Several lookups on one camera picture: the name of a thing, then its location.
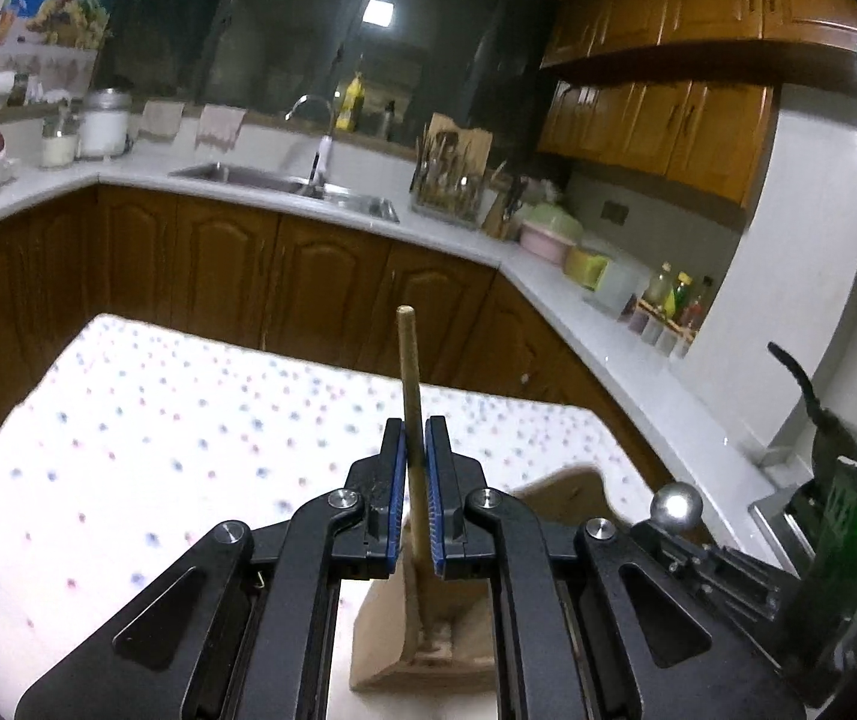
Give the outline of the yellow dish soap bottle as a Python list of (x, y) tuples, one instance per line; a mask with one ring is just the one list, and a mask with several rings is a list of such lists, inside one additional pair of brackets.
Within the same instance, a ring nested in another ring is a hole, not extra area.
[(357, 71), (344, 89), (341, 106), (335, 117), (335, 128), (341, 132), (355, 132), (365, 104), (364, 75)]

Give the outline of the chrome sink faucet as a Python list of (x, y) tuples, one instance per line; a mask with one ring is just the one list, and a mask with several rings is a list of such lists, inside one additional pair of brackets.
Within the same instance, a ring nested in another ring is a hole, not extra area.
[(285, 112), (284, 121), (287, 124), (296, 122), (305, 132), (318, 137), (308, 174), (308, 190), (321, 195), (328, 182), (329, 163), (334, 146), (334, 104), (321, 94), (301, 94)]

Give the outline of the wooden chopstick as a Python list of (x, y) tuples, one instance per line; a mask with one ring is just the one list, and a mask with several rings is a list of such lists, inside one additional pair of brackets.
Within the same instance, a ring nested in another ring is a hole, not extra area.
[(430, 549), (429, 495), (425, 471), (424, 420), (420, 401), (419, 346), (417, 322), (412, 305), (396, 309), (399, 343), (399, 377), (403, 384), (404, 426), (407, 445), (407, 486), (409, 486), (410, 561), (417, 578), (420, 626), (432, 627), (429, 590), (433, 564)]

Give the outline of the wooden utensil holder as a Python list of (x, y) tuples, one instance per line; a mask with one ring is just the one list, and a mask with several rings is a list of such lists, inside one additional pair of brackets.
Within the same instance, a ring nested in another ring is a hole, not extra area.
[[(534, 514), (562, 525), (606, 517), (625, 525), (629, 502), (609, 496), (600, 470), (564, 468), (513, 491)], [(355, 692), (471, 694), (495, 688), (492, 606), (482, 580), (443, 582), (407, 554), (371, 584), (353, 624), (349, 684)]]

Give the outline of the dish drying rack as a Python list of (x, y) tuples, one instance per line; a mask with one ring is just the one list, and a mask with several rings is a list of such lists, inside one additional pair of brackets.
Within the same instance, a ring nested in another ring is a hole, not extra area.
[(483, 128), (458, 127), (448, 115), (432, 115), (417, 138), (417, 163), (410, 181), (415, 213), (458, 226), (479, 224), (487, 187), (493, 135)]

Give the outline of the pink and green bowls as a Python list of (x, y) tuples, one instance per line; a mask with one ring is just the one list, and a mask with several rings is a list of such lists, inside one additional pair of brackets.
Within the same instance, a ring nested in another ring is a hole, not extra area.
[(568, 250), (583, 236), (582, 223), (552, 203), (539, 203), (520, 226), (518, 242), (529, 254), (562, 265)]

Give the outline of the yellow plastic cup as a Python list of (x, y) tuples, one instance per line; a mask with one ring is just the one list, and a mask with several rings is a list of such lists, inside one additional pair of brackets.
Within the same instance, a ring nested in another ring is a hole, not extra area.
[(577, 283), (582, 288), (596, 291), (600, 288), (609, 265), (611, 265), (609, 255), (572, 247), (565, 255), (562, 271), (573, 283)]

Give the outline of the white pot with lid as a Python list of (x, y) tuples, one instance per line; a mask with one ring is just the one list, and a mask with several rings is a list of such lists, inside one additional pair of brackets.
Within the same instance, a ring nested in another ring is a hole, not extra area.
[(82, 160), (111, 160), (129, 145), (131, 94), (119, 88), (93, 89), (80, 110), (79, 156)]

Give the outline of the steel kitchen sink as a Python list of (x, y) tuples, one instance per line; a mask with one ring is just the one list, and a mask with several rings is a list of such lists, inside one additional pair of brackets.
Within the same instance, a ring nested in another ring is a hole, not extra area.
[(324, 202), (337, 206), (341, 210), (352, 211), (358, 215), (375, 220), (399, 223), (396, 208), (387, 199), (375, 195), (353, 192), (350, 188), (330, 182), (311, 182), (303, 177), (284, 176), (271, 171), (261, 171), (254, 167), (234, 166), (225, 163), (207, 163), (200, 166), (185, 167), (173, 171), (172, 177), (189, 181), (209, 182), (209, 184), (233, 185), (233, 187), (268, 190), (268, 192), (289, 193), (313, 202)]

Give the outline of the white floral tablecloth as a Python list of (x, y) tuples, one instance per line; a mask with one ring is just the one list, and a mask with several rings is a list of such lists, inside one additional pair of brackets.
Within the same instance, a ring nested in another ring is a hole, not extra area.
[(93, 319), (0, 430), (0, 713), (217, 523), (339, 488), (401, 411), (391, 377)]

